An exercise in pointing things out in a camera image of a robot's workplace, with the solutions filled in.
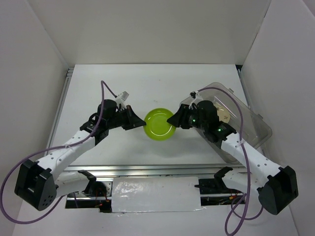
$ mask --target white wall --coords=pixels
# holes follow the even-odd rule
[[[29,0],[66,61],[243,64],[270,0]]]
[[[273,129],[268,155],[297,171],[300,196],[290,208],[299,234],[314,235],[315,17],[302,0],[272,0],[242,75]]]
[[[23,0],[0,2],[0,182],[18,160],[47,144],[65,69]],[[15,178],[5,190],[5,208],[16,218],[21,199]],[[0,214],[1,236],[14,224]]]

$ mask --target round plate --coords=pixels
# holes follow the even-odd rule
[[[144,128],[144,132],[149,138],[157,141],[163,141],[170,138],[176,127],[167,123],[167,119],[173,115],[169,110],[165,108],[156,108],[150,111],[144,118],[147,123]]]

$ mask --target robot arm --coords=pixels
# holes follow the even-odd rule
[[[272,162],[244,140],[229,124],[219,121],[217,109],[211,101],[203,100],[198,93],[190,105],[181,104],[179,110],[167,122],[175,127],[203,131],[204,136],[218,148],[228,152],[246,166],[241,147],[243,143],[248,154],[250,170],[254,175],[251,189],[262,206],[271,214],[278,214],[298,196],[295,171],[289,166],[282,168]],[[247,177],[232,168],[225,167],[215,174],[215,178],[228,188],[246,192]]]
[[[25,161],[19,170],[15,194],[37,210],[44,210],[56,197],[75,191],[89,194],[97,184],[95,176],[84,170],[77,173],[63,171],[79,156],[106,138],[110,129],[122,127],[130,130],[146,124],[133,112],[131,106],[124,104],[127,97],[128,94],[123,92],[117,96],[116,101],[105,100],[102,114],[99,105],[97,113],[90,116],[80,130],[65,143],[66,148],[53,151],[35,162]],[[96,131],[86,139],[100,117]],[[86,139],[83,143],[71,146],[83,139]]]

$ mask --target transparent gray bin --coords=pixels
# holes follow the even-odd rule
[[[271,135],[271,128],[261,119],[260,116],[256,115],[251,111],[243,102],[241,102],[233,93],[231,93],[226,87],[220,83],[212,83],[207,87],[215,87],[222,89],[229,93],[238,103],[241,108],[244,127],[243,127],[243,139],[246,140],[255,149],[260,147],[265,141],[267,141]],[[220,120],[227,122],[237,132],[240,130],[241,119],[239,111],[234,102],[225,93],[216,89],[207,89],[200,92],[201,97],[204,100],[212,101],[217,107],[218,113],[220,113]],[[181,104],[189,105],[193,99],[191,97],[186,98]],[[201,137],[219,154],[219,156],[226,162],[231,164],[239,164],[239,162],[232,157],[230,154],[219,149],[216,145],[209,142],[203,135],[202,131],[195,129]]]

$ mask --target lime green plate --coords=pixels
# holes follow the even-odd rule
[[[149,138],[157,141],[163,141],[170,138],[176,127],[167,123],[167,119],[173,115],[169,110],[165,108],[156,108],[150,111],[144,118],[147,123],[144,128],[144,132]]]

